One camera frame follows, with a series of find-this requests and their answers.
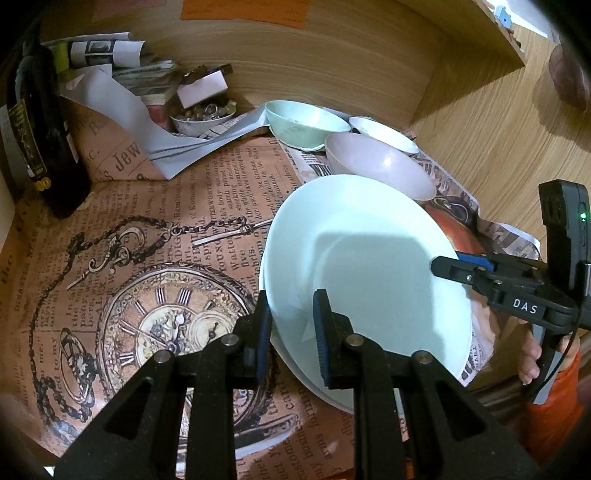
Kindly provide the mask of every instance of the wooden surface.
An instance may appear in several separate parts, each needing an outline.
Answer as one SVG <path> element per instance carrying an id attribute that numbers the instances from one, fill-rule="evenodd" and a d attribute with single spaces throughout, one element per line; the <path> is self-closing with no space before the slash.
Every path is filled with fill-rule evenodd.
<path id="1" fill-rule="evenodd" d="M 398 0 L 452 38 L 497 53 L 519 66 L 525 55 L 482 0 Z"/>
<path id="2" fill-rule="evenodd" d="M 180 21 L 181 0 L 91 23 L 92 2 L 58 0 L 44 20 L 48 40 L 128 31 L 162 58 L 187 67 L 231 62 L 239 100 L 286 98 L 372 115 L 408 128 L 447 35 L 392 0 L 312 0 L 303 30 L 234 20 Z"/>
<path id="3" fill-rule="evenodd" d="M 591 187 L 591 115 L 558 99 L 548 73 L 554 44 L 523 28 L 516 35 L 528 63 L 512 73 L 500 59 L 451 51 L 412 129 L 419 146 L 476 196 L 484 218 L 531 233 L 544 253 L 538 184 L 561 178 Z"/>

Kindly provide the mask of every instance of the bowl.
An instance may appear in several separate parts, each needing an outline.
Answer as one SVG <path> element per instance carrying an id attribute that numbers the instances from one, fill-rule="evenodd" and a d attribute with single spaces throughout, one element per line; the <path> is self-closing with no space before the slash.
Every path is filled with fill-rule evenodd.
<path id="1" fill-rule="evenodd" d="M 387 143 L 408 155 L 416 155 L 419 152 L 417 144 L 410 140 L 410 138 L 375 120 L 361 116 L 352 116 L 349 118 L 349 123 L 353 128 L 359 130 L 362 135 L 367 135 L 368 137 L 380 140 L 380 142 Z"/>
<path id="2" fill-rule="evenodd" d="M 178 133 L 188 137 L 198 137 L 207 130 L 227 122 L 234 116 L 235 113 L 236 112 L 230 113 L 229 115 L 216 118 L 215 120 L 181 120 L 173 117 L 172 115 L 170 118 L 173 120 L 174 127 L 177 129 Z"/>
<path id="3" fill-rule="evenodd" d="M 265 104 L 265 111 L 273 135 L 299 150 L 321 150 L 329 134 L 351 130 L 342 118 L 308 103 L 272 100 Z"/>
<path id="4" fill-rule="evenodd" d="M 412 158 L 372 137 L 334 133 L 326 138 L 325 148 L 332 173 L 381 181 L 420 203 L 437 194 L 429 175 Z"/>
<path id="5" fill-rule="evenodd" d="M 325 288 L 355 332 L 403 355 L 428 350 L 459 378 L 472 307 L 463 285 L 432 275 L 439 255 L 457 258 L 435 221 L 393 188 L 353 175 L 301 186 L 279 208 L 261 262 L 277 353 L 313 393 L 353 410 L 352 391 L 328 390 L 320 376 L 312 301 Z"/>

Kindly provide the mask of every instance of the small bowl with trinkets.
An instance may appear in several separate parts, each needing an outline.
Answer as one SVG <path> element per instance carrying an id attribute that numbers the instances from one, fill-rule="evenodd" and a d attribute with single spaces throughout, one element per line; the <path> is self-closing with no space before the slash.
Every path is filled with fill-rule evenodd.
<path id="1" fill-rule="evenodd" d="M 210 103 L 205 107 L 196 105 L 183 113 L 171 116 L 177 132 L 187 137 L 198 137 L 206 131 L 230 120 L 236 114 L 236 102 L 226 106 Z"/>

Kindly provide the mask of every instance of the mint green bowl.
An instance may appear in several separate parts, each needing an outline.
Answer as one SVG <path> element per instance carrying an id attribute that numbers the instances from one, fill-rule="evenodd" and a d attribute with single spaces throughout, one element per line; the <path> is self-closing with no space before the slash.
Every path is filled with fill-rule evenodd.
<path id="1" fill-rule="evenodd" d="M 351 130 L 342 118 L 308 103 L 272 100 L 265 104 L 265 111 L 273 135 L 299 150 L 321 150 L 331 133 Z"/>

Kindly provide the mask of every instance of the pocket watch illustration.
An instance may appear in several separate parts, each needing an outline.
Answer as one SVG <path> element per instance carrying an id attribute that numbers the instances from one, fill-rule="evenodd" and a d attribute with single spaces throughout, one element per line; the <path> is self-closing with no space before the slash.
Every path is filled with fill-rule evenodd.
<path id="1" fill-rule="evenodd" d="M 254 311 L 245 287 L 213 268 L 186 262 L 155 265 L 130 278 L 107 305 L 97 338 L 97 362 L 109 398 L 158 350 L 176 355 L 201 351 L 230 333 L 240 316 Z M 272 379 L 256 391 L 234 391 L 236 448 L 249 452 L 283 440 L 294 416 L 260 424 L 272 396 Z M 191 391 L 180 430 L 180 450 L 189 432 Z"/>

